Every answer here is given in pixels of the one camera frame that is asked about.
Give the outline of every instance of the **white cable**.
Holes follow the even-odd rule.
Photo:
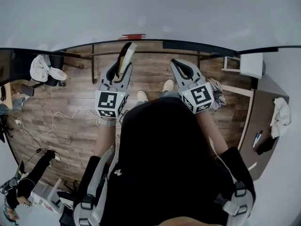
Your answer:
[[[92,115],[94,115],[95,117],[97,117],[97,118],[99,119],[99,116],[96,115],[96,114],[94,114],[94,113],[93,113],[91,110],[89,110],[88,108],[83,107],[83,106],[80,106],[80,108],[84,108],[84,109],[88,110]],[[65,115],[63,112],[56,112],[56,113],[54,113],[54,115],[52,116],[52,129],[51,129],[50,131],[46,132],[46,133],[43,133],[43,134],[40,134],[40,133],[38,133],[37,131],[30,131],[30,132],[28,133],[28,132],[25,130],[25,126],[24,126],[24,124],[23,124],[21,118],[18,117],[17,120],[20,120],[20,123],[21,123],[21,125],[22,125],[22,128],[24,129],[24,131],[26,132],[26,134],[30,135],[31,133],[37,133],[38,135],[41,136],[43,142],[47,142],[47,140],[45,139],[44,135],[48,134],[49,132],[51,132],[51,131],[54,129],[54,116],[55,116],[56,114],[60,113],[60,114],[62,114],[63,116],[65,116],[65,117],[67,117],[67,118],[73,119],[73,118],[75,117],[75,115],[76,115],[76,113],[77,113],[78,110],[79,110],[79,109],[77,109],[77,110],[75,111],[75,113],[74,113],[74,115],[73,115],[72,117]]]

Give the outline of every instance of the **desk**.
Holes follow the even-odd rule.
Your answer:
[[[289,101],[288,96],[269,93],[261,90],[254,90],[253,102],[251,107],[251,113],[249,120],[246,121],[246,132],[242,138],[242,145],[240,147],[240,154],[247,166],[251,167],[255,163],[256,166],[250,170],[253,181],[260,178],[264,169],[269,163],[269,160],[275,150],[278,139],[275,141],[273,148],[261,155],[258,155],[256,148],[258,148],[261,143],[270,137],[271,127],[269,126],[274,113],[274,99],[282,97],[287,103]],[[254,139],[256,133],[263,131],[259,142],[253,148]]]

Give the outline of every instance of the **person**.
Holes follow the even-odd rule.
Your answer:
[[[31,205],[28,200],[32,190],[43,176],[46,168],[51,164],[51,160],[61,160],[61,157],[52,149],[48,149],[46,153],[40,158],[35,165],[31,173],[27,177],[22,178],[16,187],[12,187],[5,194],[5,205],[3,213],[7,220],[15,222],[19,219],[19,216],[15,212],[16,207],[19,204]]]
[[[210,140],[255,201],[253,181],[238,149],[227,147],[208,110],[194,115],[173,89],[174,82],[168,80],[153,101],[139,91],[136,107],[124,116],[119,159],[108,182],[101,226],[226,225],[228,214],[215,199],[222,194],[231,200],[234,184],[225,165],[215,159]],[[100,158],[115,146],[115,130],[115,126],[100,124],[94,156],[82,177],[74,208],[87,194]],[[97,189],[94,205],[99,195]]]

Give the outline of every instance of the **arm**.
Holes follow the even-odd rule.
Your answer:
[[[210,144],[209,137],[212,139],[217,155],[227,151],[227,144],[224,138],[222,138],[222,135],[213,121],[210,112],[208,110],[202,111],[196,114],[196,118],[208,144]]]
[[[113,121],[115,118],[102,118],[106,121]],[[94,155],[98,157],[102,157],[104,153],[109,150],[109,148],[113,145],[115,146],[115,133],[116,126],[105,126],[99,123],[99,130],[97,134],[96,145],[94,149]]]

